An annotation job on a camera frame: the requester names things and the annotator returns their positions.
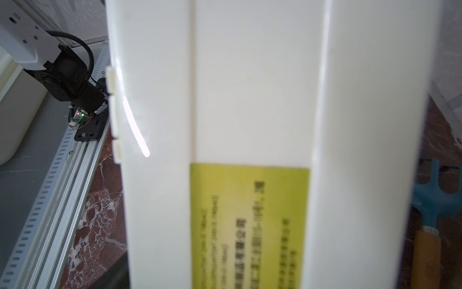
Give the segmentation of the cream wrap dispenser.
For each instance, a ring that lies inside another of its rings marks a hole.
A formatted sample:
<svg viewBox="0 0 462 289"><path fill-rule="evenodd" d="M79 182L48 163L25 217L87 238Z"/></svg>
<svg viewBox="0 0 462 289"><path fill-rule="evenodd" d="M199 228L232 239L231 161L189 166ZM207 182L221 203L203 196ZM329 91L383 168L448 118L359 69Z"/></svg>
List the cream wrap dispenser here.
<svg viewBox="0 0 462 289"><path fill-rule="evenodd" d="M107 1L134 289L392 289L440 1Z"/></svg>

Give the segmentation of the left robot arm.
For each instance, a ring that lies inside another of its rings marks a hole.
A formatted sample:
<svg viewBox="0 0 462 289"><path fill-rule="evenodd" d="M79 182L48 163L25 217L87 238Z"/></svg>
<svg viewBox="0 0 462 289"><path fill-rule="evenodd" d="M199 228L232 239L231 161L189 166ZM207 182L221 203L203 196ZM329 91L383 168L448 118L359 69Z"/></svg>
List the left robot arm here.
<svg viewBox="0 0 462 289"><path fill-rule="evenodd" d="M81 44L89 63L61 44L60 38ZM55 99L71 102L91 116L106 109L99 84L91 83L95 57L88 45L69 33L44 30L14 1L1 1L1 47Z"/></svg>

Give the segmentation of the blue hand rake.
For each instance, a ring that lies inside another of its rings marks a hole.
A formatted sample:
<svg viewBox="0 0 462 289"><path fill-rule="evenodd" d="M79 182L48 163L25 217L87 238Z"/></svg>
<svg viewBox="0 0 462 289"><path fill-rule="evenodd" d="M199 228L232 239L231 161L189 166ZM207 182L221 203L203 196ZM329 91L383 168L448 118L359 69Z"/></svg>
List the blue hand rake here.
<svg viewBox="0 0 462 289"><path fill-rule="evenodd" d="M462 211L462 177L458 177L458 191L447 193L439 185L439 173L453 166L440 166L435 158L419 160L419 164L424 162L430 163L430 180L425 184L415 183L411 198L412 207L421 214L421 227L415 234L410 287L437 289L440 285L442 248L437 220Z"/></svg>

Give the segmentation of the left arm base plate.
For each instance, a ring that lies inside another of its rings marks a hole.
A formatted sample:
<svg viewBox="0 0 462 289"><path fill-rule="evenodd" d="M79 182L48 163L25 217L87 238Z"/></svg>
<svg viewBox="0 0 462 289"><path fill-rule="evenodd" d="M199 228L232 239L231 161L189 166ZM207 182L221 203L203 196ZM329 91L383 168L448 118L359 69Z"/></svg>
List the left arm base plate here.
<svg viewBox="0 0 462 289"><path fill-rule="evenodd" d="M84 123L77 129L74 140L76 142L100 140L107 124L108 117L109 109L107 108L90 120L85 120Z"/></svg>

